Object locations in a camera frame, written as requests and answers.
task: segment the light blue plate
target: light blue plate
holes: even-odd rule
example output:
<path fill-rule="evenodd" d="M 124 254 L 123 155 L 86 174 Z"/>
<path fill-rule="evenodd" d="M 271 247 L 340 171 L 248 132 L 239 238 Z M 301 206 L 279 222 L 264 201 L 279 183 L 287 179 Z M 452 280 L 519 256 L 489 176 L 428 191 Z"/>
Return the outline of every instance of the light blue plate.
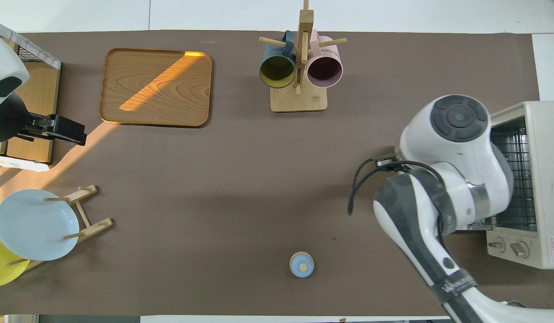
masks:
<path fill-rule="evenodd" d="M 314 261 L 311 255 L 306 252 L 297 252 L 291 257 L 291 272 L 299 278 L 305 278 L 312 274 Z"/>
<path fill-rule="evenodd" d="M 44 202 L 58 197 L 44 190 L 10 194 L 0 205 L 0 241 L 16 255 L 30 260 L 54 260 L 71 251 L 78 238 L 63 236 L 79 232 L 78 217 L 65 201 Z"/>

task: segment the power cord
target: power cord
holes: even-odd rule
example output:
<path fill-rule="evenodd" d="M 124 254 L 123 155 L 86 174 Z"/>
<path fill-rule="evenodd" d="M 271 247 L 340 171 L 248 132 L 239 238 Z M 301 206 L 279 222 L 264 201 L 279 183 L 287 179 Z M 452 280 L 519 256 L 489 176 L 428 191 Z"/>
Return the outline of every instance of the power cord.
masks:
<path fill-rule="evenodd" d="M 349 213 L 349 215 L 353 214 L 354 197 L 357 194 L 358 189 L 361 188 L 361 186 L 365 183 L 365 181 L 367 179 L 369 179 L 371 176 L 373 176 L 373 174 L 375 174 L 376 172 L 385 170 L 387 168 L 392 168 L 394 166 L 406 166 L 406 165 L 419 166 L 419 167 L 422 167 L 422 168 L 428 170 L 429 172 L 431 172 L 439 180 L 439 182 L 443 186 L 445 185 L 445 181 L 443 180 L 442 176 L 434 168 L 430 167 L 427 164 L 420 163 L 418 161 L 413 161 L 413 160 L 398 160 L 398 161 L 392 161 L 390 163 L 386 163 L 382 166 L 379 166 L 379 167 L 373 169 L 371 172 L 366 174 L 360 180 L 360 182 L 358 182 L 358 184 L 357 184 L 357 179 L 358 179 L 358 176 L 359 176 L 362 168 L 365 167 L 365 165 L 367 165 L 368 163 L 370 163 L 372 161 L 374 161 L 374 159 L 372 159 L 372 158 L 369 158 L 369 159 L 363 161 L 361 163 L 361 165 L 357 168 L 357 172 L 355 172 L 355 174 L 354 174 L 352 191 L 351 191 L 350 198 L 349 198 L 349 205 L 347 206 L 347 213 Z M 442 216 L 439 212 L 438 217 L 437 217 L 437 221 L 436 221 L 436 231 L 438 233 L 437 238 L 438 238 L 438 241 L 441 244 L 442 248 L 444 248 L 444 250 L 450 255 L 450 252 L 449 252 L 448 248 L 446 247 L 445 241 L 443 239 L 443 235 L 442 235 L 443 227 L 444 227 L 444 221 L 443 221 Z"/>

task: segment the mug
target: mug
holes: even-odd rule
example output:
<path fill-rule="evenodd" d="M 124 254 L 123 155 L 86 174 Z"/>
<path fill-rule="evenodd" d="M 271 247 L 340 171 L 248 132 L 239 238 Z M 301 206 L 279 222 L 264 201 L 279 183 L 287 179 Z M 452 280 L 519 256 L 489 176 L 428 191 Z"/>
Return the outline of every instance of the mug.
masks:
<path fill-rule="evenodd" d="M 307 55 L 307 79 L 316 87 L 331 87 L 343 76 L 343 64 L 340 62 L 338 47 L 318 46 L 319 43 L 329 40 L 332 38 L 319 36 L 316 29 L 313 29 Z"/>
<path fill-rule="evenodd" d="M 286 31 L 282 39 L 275 39 L 285 42 L 285 47 L 273 44 L 266 44 L 259 68 L 259 76 L 263 83 L 272 88 L 284 88 L 295 79 L 295 34 L 293 31 Z"/>

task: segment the wooden mug tree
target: wooden mug tree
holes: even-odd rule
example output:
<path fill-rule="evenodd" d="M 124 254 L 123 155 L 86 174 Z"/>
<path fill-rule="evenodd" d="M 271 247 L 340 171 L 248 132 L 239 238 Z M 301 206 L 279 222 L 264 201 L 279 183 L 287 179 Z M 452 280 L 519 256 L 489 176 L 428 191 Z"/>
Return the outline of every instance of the wooden mug tree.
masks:
<path fill-rule="evenodd" d="M 309 0 L 304 0 L 303 10 L 299 14 L 299 30 L 294 49 L 296 55 L 296 77 L 293 83 L 285 88 L 271 88 L 271 110 L 273 112 L 322 111 L 327 108 L 327 90 L 312 85 L 307 79 L 307 61 L 309 37 L 313 28 L 314 11 L 309 10 Z M 259 37 L 259 41 L 285 47 L 285 42 Z M 346 43 L 347 39 L 334 39 L 319 43 L 326 47 Z"/>

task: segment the toaster oven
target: toaster oven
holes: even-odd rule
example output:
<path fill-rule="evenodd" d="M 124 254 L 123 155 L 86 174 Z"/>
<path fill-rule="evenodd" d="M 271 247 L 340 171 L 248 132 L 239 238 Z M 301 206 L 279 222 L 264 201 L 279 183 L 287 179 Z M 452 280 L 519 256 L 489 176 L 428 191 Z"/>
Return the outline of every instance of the toaster oven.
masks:
<path fill-rule="evenodd" d="M 531 101 L 492 114 L 491 141 L 514 174 L 508 208 L 484 220 L 488 254 L 554 268 L 554 101 Z"/>

